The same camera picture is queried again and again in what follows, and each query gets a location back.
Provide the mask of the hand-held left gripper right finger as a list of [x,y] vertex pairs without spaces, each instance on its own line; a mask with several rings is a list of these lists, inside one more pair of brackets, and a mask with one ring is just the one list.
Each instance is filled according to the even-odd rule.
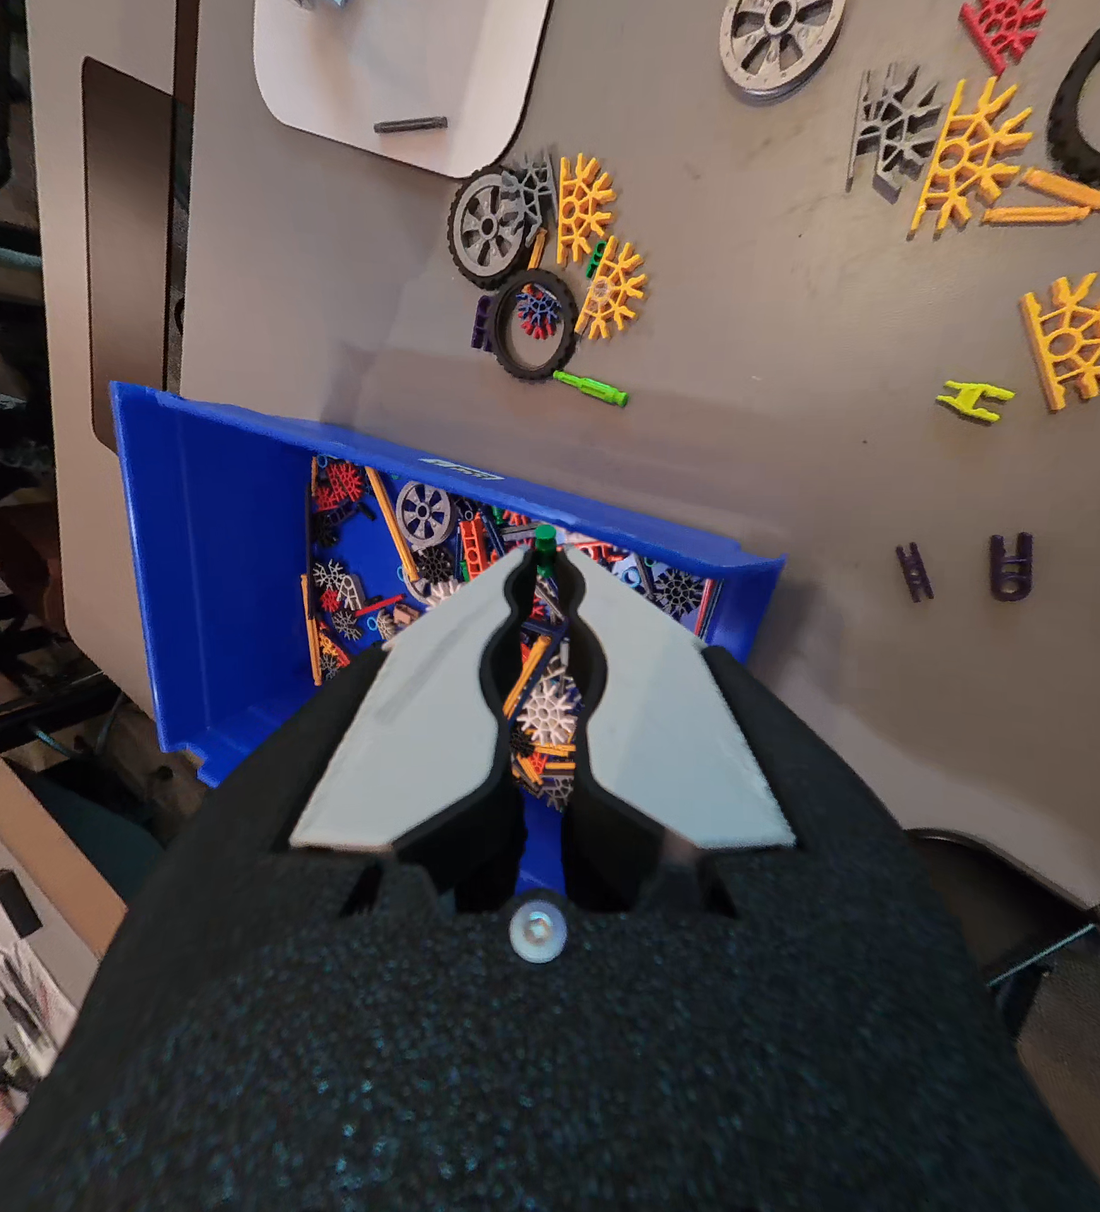
[[718,857],[797,845],[716,674],[730,654],[574,548],[556,572],[580,693],[561,825],[565,894],[589,911],[629,911],[666,886],[702,908]]

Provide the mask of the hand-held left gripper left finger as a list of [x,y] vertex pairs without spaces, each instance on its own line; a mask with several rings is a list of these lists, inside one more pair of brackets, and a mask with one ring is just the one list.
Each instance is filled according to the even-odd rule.
[[460,913],[515,892],[527,840],[504,703],[523,668],[536,558],[518,549],[381,653],[287,843],[420,867]]

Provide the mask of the pile of toy building pieces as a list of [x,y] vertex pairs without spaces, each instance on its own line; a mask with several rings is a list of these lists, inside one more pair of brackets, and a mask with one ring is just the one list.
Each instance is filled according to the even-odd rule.
[[[551,530],[509,507],[427,482],[398,483],[360,463],[315,454],[305,483],[301,598],[314,686],[370,646],[390,643],[499,556]],[[564,810],[575,771],[583,695],[567,672],[569,627],[548,568],[519,630],[518,674],[503,703],[510,771],[524,792]]]

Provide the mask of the blue plastic parts bin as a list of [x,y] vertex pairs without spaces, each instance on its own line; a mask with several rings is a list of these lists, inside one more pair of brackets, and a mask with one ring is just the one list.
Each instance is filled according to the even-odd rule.
[[258,863],[262,873],[248,880],[262,884],[300,861],[419,872],[436,890],[417,866],[287,843],[391,643],[314,686],[300,586],[313,455],[551,523],[557,555],[583,553],[731,660],[747,655],[780,577],[782,560],[749,556],[732,540],[380,439],[145,387],[117,383],[112,397],[161,740],[200,758],[211,787],[167,862],[185,863],[205,890]]

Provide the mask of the lime green rod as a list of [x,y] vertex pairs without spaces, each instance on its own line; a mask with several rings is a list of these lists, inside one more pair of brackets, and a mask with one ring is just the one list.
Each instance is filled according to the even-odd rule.
[[580,394],[588,395],[591,399],[600,400],[613,407],[624,407],[629,399],[627,392],[590,376],[557,370],[553,371],[552,378],[557,383],[561,383],[579,392]]

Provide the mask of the cardboard box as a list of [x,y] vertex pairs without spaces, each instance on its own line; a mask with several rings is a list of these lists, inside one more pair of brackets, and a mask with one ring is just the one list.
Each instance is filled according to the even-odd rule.
[[126,911],[112,885],[0,755],[0,870],[12,868],[47,929],[69,928],[100,963]]

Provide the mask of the yellow-green clip connector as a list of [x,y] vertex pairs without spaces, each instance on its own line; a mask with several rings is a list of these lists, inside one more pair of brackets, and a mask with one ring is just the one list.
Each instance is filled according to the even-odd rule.
[[996,384],[948,379],[935,395],[935,403],[978,426],[993,426],[1000,420],[1001,404],[1012,402],[1015,392]]

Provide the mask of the yellow fan connector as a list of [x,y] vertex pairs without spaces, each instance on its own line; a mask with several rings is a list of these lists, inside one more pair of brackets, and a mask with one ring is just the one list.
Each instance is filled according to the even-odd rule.
[[1045,295],[1019,303],[1022,327],[1044,402],[1060,412],[1072,397],[1100,397],[1100,288],[1097,274],[1060,276]]
[[1016,157],[1032,138],[1026,127],[1031,109],[1010,115],[1016,86],[1001,90],[997,85],[997,76],[988,77],[974,99],[968,97],[965,78],[955,86],[922,176],[907,239],[918,236],[929,215],[935,218],[934,234],[950,224],[963,229],[977,204],[982,209],[996,204],[1020,174]]
[[628,241],[607,239],[600,265],[581,304],[574,333],[588,340],[608,340],[636,321],[632,303],[645,297],[643,259]]
[[579,152],[575,160],[566,156],[560,160],[556,251],[558,266],[590,259],[594,246],[607,238],[616,199],[612,177],[597,157]]

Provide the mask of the white printed papers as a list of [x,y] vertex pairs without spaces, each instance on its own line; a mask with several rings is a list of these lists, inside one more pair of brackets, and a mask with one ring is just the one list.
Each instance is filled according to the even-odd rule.
[[24,1094],[48,1076],[77,1008],[0,906],[0,1056]]

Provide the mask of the grey wheel with tire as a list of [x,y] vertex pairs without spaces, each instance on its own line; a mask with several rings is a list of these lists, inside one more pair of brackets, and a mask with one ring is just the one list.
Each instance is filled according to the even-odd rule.
[[514,217],[500,213],[496,163],[466,177],[453,195],[447,219],[451,261],[466,280],[494,291],[527,265],[531,247]]

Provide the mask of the grey snowflake connector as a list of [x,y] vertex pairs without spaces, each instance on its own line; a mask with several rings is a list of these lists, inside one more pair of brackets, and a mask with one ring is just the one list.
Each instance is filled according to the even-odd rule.
[[499,174],[500,213],[514,217],[531,247],[538,231],[548,231],[557,217],[557,182],[552,157],[545,149],[527,155],[522,163]]

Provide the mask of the dark grey fan connector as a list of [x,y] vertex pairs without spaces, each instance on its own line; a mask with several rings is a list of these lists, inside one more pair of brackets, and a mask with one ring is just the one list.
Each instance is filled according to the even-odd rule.
[[850,191],[859,157],[873,155],[872,182],[889,201],[918,179],[935,149],[944,114],[940,82],[917,63],[892,62],[860,76],[854,128],[845,172]]

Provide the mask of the grey spoked wheel hub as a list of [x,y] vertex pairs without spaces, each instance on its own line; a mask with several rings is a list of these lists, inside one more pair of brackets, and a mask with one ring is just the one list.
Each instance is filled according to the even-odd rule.
[[798,91],[830,56],[845,7],[845,1],[728,1],[718,53],[731,85],[754,104]]

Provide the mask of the small red fan connector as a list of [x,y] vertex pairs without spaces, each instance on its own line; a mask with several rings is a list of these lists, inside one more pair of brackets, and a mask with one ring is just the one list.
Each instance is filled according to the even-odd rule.
[[1044,1],[965,1],[959,7],[967,37],[996,77],[1021,62],[1045,15]]

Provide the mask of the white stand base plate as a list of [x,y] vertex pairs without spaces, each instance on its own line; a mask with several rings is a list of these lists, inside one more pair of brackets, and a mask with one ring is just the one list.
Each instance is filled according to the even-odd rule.
[[[495,162],[522,122],[548,1],[256,1],[256,84],[282,125],[443,175]],[[376,134],[447,115],[447,129]]]

